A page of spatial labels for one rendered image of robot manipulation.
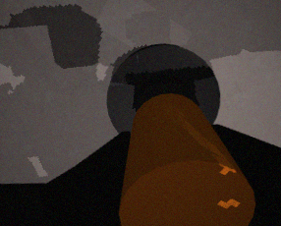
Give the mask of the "orange cylinder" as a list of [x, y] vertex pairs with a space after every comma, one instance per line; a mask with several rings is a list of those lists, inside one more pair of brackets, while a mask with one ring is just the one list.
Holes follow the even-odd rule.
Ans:
[[253, 188], [198, 106], [152, 97], [133, 120], [121, 226], [249, 226]]

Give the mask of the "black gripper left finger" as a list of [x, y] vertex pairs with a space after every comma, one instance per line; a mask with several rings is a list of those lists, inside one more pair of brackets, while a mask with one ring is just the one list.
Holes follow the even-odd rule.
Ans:
[[121, 226], [131, 133], [46, 184], [0, 184], [0, 226]]

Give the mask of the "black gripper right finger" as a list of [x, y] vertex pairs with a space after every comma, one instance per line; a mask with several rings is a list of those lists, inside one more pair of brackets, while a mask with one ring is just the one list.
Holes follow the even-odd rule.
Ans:
[[211, 126], [253, 188], [255, 208], [249, 226], [281, 226], [281, 147]]

